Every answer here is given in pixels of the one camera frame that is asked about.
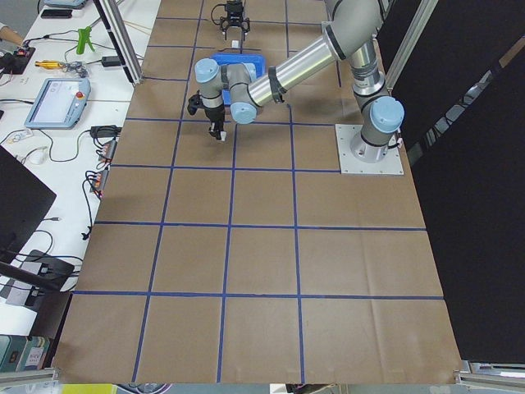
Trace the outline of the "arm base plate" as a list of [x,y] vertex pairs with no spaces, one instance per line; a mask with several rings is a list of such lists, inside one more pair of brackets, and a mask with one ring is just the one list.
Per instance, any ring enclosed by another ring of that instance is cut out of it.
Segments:
[[387,145],[375,147],[361,136],[362,125],[335,124],[336,143],[343,175],[403,176],[399,146],[394,136]]

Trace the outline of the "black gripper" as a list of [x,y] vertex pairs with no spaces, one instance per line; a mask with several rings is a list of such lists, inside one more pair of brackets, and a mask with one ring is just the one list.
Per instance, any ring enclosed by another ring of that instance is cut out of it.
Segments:
[[221,129],[224,127],[226,110],[224,105],[215,108],[205,108],[205,115],[212,123],[210,125],[208,134],[215,140],[221,140]]
[[230,27],[240,27],[243,41],[246,40],[250,31],[250,19],[244,18],[241,12],[227,12],[226,16],[221,17],[218,25],[224,40],[227,40],[227,31]]

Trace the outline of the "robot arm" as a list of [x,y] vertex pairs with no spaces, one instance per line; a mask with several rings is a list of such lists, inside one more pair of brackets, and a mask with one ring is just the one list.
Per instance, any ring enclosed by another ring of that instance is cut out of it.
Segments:
[[402,103],[387,92],[372,40],[384,22],[381,2],[328,1],[326,9],[331,19],[322,34],[257,79],[245,63],[221,66],[212,58],[197,61],[194,72],[199,90],[188,100],[188,113],[204,110],[211,123],[209,133],[219,140],[227,112],[236,123],[249,124],[265,104],[282,102],[284,94],[307,78],[333,62],[348,61],[364,120],[350,150],[365,163],[380,162],[392,149],[390,139],[404,120]]

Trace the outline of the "person hand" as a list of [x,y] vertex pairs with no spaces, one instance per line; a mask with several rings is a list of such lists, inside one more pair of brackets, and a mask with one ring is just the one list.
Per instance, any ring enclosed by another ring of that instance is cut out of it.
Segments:
[[8,43],[12,43],[17,46],[22,46],[24,43],[24,39],[20,36],[20,34],[3,22],[0,23],[0,40],[7,41]]

